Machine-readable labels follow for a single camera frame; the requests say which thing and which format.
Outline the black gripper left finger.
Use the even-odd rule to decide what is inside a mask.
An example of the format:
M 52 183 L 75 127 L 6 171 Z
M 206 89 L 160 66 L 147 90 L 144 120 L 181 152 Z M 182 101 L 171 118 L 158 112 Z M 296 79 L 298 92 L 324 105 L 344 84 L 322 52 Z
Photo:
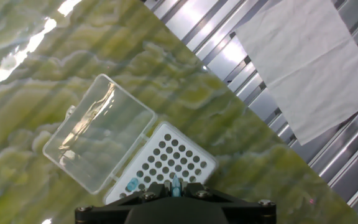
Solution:
M 75 224 L 122 224 L 126 222 L 130 212 L 137 206 L 169 195 L 169 190 L 164 184 L 153 183 L 146 190 L 136 191 L 107 205 L 76 208 Z

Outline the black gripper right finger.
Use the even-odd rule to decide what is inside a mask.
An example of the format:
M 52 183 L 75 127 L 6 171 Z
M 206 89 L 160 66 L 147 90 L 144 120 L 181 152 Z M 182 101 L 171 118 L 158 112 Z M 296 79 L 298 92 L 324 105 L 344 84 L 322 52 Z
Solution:
M 196 205 L 193 202 L 191 206 L 200 212 L 206 223 L 277 223 L 276 203 L 267 199 L 248 202 L 200 183 L 190 183 L 184 187 L 183 196 L 203 203 Z

